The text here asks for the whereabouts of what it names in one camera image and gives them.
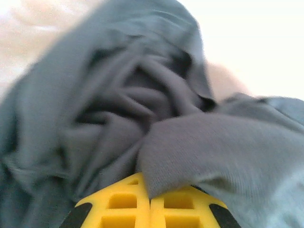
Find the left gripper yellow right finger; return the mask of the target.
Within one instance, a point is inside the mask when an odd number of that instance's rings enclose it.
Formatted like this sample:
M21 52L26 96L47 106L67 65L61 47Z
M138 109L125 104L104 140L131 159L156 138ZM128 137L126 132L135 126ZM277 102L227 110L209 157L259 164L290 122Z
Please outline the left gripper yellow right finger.
M195 187L151 200L151 228L241 228L227 206Z

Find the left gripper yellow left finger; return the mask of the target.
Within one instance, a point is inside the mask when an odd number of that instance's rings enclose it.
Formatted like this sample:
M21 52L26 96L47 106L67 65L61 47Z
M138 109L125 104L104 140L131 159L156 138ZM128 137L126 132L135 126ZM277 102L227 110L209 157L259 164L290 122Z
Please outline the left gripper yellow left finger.
M81 199L59 228L149 228L149 223L150 201L136 173Z

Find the grey t-shirt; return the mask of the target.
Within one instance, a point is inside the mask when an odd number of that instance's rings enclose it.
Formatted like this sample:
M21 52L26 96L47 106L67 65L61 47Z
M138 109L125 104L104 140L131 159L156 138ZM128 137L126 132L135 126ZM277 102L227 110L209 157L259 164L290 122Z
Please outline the grey t-shirt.
M138 171L150 197L189 184L241 228L304 228L304 101L217 104L177 0L109 0L0 104L0 228L58 228Z

